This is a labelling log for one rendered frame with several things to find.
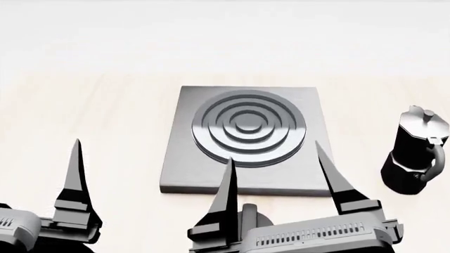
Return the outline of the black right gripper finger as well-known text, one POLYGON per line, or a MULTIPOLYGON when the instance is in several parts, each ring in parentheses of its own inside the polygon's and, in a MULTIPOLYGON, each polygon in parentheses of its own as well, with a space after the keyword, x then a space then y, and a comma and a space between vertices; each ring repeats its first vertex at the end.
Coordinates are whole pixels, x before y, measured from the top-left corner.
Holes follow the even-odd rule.
POLYGON ((372 200, 355 189, 335 167, 318 141, 315 141, 317 157, 330 195, 339 215, 382 210, 379 200, 372 200))
POLYGON ((208 213, 188 229, 189 239, 238 238, 238 181, 235 162, 229 158, 208 213))

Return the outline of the dark grey stove knob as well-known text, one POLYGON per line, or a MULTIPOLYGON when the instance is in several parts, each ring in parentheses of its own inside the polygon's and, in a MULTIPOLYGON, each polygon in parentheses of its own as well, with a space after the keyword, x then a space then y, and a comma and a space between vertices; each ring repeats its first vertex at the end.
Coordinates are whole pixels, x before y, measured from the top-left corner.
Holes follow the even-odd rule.
POLYGON ((238 212, 238 229, 244 238, 253 228, 272 226, 272 221, 257 210, 256 204, 244 204, 242 211, 238 212))

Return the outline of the black moka pot silver lid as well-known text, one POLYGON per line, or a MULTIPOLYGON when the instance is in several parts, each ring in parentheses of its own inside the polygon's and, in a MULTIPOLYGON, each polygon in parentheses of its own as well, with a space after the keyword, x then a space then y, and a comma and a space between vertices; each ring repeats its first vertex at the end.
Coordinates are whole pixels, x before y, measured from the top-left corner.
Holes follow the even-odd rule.
POLYGON ((431 110, 412 105, 400 116, 394 147, 380 174, 383 183, 402 195, 417 195, 446 163, 444 144, 450 124, 431 110))

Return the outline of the grey square stove with burner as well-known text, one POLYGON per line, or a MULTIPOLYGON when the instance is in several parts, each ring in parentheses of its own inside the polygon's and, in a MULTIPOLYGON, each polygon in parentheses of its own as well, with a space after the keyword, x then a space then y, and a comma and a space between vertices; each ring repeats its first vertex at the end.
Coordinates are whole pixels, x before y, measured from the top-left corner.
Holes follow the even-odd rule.
POLYGON ((331 151, 316 88, 183 86, 160 190, 216 193, 233 160, 242 195, 327 197, 317 148, 331 151))

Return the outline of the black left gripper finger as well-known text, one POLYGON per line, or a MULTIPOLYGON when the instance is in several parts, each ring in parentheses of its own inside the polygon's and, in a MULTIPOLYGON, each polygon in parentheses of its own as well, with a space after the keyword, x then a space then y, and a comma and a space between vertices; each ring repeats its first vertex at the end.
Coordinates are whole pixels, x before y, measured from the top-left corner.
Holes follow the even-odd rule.
POLYGON ((103 222, 94 210, 86 183, 82 144, 76 140, 70 154, 63 189, 57 197, 53 221, 78 229, 101 227, 103 222))

